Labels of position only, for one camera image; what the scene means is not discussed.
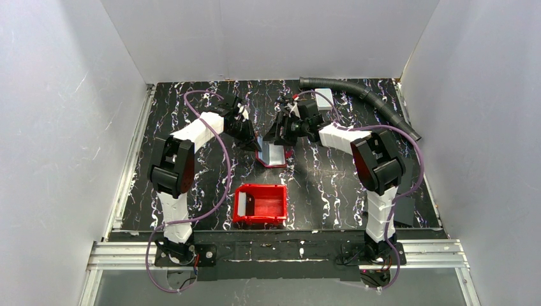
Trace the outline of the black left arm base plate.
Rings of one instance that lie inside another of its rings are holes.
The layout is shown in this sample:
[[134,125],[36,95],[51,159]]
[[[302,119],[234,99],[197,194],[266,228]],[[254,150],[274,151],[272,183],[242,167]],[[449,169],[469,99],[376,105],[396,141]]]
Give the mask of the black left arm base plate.
[[211,244],[196,244],[188,240],[177,244],[167,240],[155,240],[155,266],[208,267],[216,264],[217,247]]

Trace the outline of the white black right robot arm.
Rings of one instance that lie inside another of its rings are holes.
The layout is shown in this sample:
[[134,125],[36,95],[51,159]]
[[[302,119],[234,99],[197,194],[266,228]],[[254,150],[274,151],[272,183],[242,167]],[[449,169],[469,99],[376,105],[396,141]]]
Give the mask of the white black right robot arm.
[[353,131],[325,120],[316,102],[286,99],[280,103],[271,127],[263,137],[274,145],[293,147],[298,138],[353,157],[360,183],[367,191],[366,234],[379,244],[396,232],[391,211],[405,173],[405,165],[387,132]]

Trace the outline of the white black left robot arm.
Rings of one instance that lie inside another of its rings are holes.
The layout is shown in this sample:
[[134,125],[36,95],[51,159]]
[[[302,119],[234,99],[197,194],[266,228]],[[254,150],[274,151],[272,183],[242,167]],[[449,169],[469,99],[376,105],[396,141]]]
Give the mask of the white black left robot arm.
[[192,234],[187,200],[198,150],[212,139],[224,146],[223,133],[234,138],[239,149],[261,149],[243,100],[234,94],[218,99],[217,105],[196,113],[193,122],[154,142],[148,178],[162,206],[164,237],[175,244],[185,244]]

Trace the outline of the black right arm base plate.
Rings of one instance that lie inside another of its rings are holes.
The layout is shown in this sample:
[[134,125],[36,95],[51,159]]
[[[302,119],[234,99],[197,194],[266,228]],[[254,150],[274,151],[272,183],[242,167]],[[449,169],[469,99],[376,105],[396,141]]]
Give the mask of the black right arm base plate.
[[396,243],[392,249],[385,242],[379,249],[366,246],[364,242],[341,244],[334,261],[341,266],[375,265],[383,269],[407,264],[403,245]]

